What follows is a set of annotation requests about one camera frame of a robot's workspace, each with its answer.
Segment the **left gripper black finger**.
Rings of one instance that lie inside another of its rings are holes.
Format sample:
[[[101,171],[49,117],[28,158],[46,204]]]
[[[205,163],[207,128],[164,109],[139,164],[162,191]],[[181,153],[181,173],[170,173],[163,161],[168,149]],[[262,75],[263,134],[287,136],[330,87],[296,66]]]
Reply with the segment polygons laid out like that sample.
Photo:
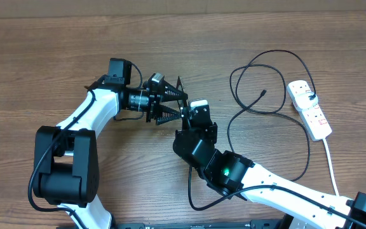
[[[156,125],[162,125],[169,121],[178,120],[181,118],[181,113],[170,107],[164,105],[157,105],[154,110],[154,119],[156,120]]]
[[[162,101],[170,102],[170,101],[185,101],[187,100],[188,95],[182,90],[178,90],[173,85],[169,84],[166,80],[162,81]]]

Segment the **black Galaxy smartphone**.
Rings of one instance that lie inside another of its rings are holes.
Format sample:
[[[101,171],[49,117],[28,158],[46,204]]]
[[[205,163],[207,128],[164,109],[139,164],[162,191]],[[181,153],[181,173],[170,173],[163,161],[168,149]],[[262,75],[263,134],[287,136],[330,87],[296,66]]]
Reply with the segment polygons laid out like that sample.
[[[177,85],[176,85],[176,89],[179,91],[179,93],[181,95],[186,95],[185,91],[184,91],[184,86],[183,86],[183,82],[181,77],[179,76],[177,78]],[[179,99],[177,101],[178,107],[179,107],[179,111],[180,111],[180,115],[181,115],[181,120],[182,120],[182,130],[186,130],[190,127],[190,123],[189,123],[189,111],[188,111],[188,105],[187,105],[187,98],[185,99]]]

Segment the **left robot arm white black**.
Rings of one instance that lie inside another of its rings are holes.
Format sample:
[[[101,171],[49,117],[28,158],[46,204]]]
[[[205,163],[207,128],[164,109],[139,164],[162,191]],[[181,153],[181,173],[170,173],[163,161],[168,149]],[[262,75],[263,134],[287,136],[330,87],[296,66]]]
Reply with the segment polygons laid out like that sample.
[[[98,197],[97,138],[121,110],[139,112],[157,125],[180,118],[164,102],[186,101],[183,89],[154,73],[130,87],[133,62],[111,58],[107,74],[86,87],[82,104],[55,126],[36,132],[34,169],[27,197],[39,212],[66,212],[76,228],[115,228],[116,220]]]

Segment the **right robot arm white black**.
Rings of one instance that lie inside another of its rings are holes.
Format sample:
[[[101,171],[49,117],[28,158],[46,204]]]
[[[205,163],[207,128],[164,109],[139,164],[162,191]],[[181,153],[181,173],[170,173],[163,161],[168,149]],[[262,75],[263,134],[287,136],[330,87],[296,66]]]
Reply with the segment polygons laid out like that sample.
[[[262,165],[215,146],[217,125],[207,105],[180,109],[182,129],[176,131],[174,152],[195,169],[221,198],[197,211],[209,209],[233,196],[264,204],[314,228],[366,228],[366,194],[354,199],[322,193],[284,179]]]

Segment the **white USB charger adapter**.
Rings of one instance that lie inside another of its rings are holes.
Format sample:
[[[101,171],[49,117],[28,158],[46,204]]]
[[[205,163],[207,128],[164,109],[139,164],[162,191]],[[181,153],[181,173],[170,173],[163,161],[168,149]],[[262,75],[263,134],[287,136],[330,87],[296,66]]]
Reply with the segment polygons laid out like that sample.
[[[292,99],[296,110],[304,111],[313,108],[318,104],[318,96],[310,89],[304,80],[290,82],[287,85],[287,92]]]

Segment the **white power strip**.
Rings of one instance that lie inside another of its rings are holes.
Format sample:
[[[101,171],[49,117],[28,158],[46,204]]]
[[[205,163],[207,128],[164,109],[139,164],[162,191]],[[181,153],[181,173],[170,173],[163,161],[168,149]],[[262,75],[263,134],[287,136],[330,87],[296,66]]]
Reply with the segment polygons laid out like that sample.
[[[299,111],[299,114],[313,141],[321,141],[332,133],[332,129],[318,104]]]

